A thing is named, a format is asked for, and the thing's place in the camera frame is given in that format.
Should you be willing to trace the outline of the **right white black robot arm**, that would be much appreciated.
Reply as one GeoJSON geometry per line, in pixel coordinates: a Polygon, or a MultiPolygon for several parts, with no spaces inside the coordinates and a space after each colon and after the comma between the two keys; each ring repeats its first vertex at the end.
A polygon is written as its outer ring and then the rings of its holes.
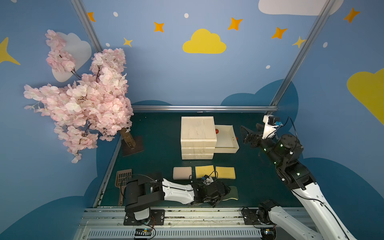
{"type": "Polygon", "coordinates": [[[313,174],[299,161],[304,148],[296,135],[284,134],[275,140],[272,134],[263,136],[244,126],[241,133],[245,144],[259,147],[275,165],[278,177],[303,205],[317,229],[307,227],[272,200],[259,206],[261,223],[277,225],[296,240],[355,239],[326,200],[313,174]]]}

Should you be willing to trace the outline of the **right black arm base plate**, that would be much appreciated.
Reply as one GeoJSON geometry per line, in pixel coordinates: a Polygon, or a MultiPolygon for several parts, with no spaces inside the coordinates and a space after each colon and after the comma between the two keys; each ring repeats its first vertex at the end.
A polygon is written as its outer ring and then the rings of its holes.
{"type": "Polygon", "coordinates": [[[274,225],[272,222],[269,211],[261,209],[242,208],[241,214],[244,219],[245,225],[274,225]]]}

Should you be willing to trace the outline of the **cream drawer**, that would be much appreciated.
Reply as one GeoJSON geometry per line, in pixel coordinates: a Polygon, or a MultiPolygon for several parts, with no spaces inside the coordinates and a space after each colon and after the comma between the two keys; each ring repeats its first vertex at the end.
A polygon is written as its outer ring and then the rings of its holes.
{"type": "Polygon", "coordinates": [[[239,150],[234,127],[232,125],[215,125],[219,130],[215,154],[235,154],[239,150]]]}

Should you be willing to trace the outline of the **green scouring sponge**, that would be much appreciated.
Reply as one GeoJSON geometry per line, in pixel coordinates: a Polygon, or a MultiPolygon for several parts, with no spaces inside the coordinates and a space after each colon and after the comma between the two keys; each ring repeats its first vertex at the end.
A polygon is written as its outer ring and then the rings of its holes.
{"type": "Polygon", "coordinates": [[[237,187],[235,186],[230,186],[230,192],[225,195],[225,197],[223,198],[223,201],[228,201],[228,200],[235,200],[235,201],[238,201],[239,200],[239,194],[238,194],[238,189],[237,187]]]}

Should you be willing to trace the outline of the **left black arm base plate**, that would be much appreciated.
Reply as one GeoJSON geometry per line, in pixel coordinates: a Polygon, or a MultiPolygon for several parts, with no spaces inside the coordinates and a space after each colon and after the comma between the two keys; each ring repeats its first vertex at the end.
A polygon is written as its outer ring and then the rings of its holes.
{"type": "Polygon", "coordinates": [[[165,220],[165,210],[147,208],[136,213],[126,213],[124,226],[163,226],[165,220]]]}

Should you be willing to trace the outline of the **cream drawer cabinet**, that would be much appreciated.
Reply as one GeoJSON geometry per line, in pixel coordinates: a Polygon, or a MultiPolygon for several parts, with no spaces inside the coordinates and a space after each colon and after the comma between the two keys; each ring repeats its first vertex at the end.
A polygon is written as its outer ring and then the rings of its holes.
{"type": "Polygon", "coordinates": [[[182,160],[211,160],[214,157],[217,134],[214,118],[181,117],[182,160]]]}

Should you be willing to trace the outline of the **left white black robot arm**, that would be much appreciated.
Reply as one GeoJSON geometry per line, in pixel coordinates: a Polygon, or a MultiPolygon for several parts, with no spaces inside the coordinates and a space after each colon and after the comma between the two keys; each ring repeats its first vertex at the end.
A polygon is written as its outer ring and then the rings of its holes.
{"type": "Polygon", "coordinates": [[[153,220],[151,207],[162,201],[188,206],[208,204],[216,207],[231,192],[231,187],[218,180],[219,174],[205,175],[188,185],[170,182],[160,172],[150,176],[134,174],[120,181],[119,206],[125,208],[126,218],[135,222],[153,220]]]}

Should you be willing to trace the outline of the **pink white sponge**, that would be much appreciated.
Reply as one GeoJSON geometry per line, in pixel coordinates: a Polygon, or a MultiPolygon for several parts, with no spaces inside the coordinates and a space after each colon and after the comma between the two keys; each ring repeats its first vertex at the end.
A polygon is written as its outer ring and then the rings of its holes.
{"type": "Polygon", "coordinates": [[[192,167],[174,167],[173,179],[174,180],[191,180],[192,167]]]}

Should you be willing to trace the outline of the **yellow sponge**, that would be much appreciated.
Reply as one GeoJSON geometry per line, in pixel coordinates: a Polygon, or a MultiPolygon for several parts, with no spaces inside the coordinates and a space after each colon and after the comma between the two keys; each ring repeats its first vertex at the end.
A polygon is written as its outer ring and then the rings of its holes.
{"type": "Polygon", "coordinates": [[[209,176],[213,174],[215,171],[213,165],[209,166],[196,166],[195,167],[195,174],[196,174],[196,179],[201,179],[205,175],[209,176]]]}
{"type": "Polygon", "coordinates": [[[236,173],[234,167],[218,167],[216,166],[217,178],[218,179],[236,179],[236,173]]]}

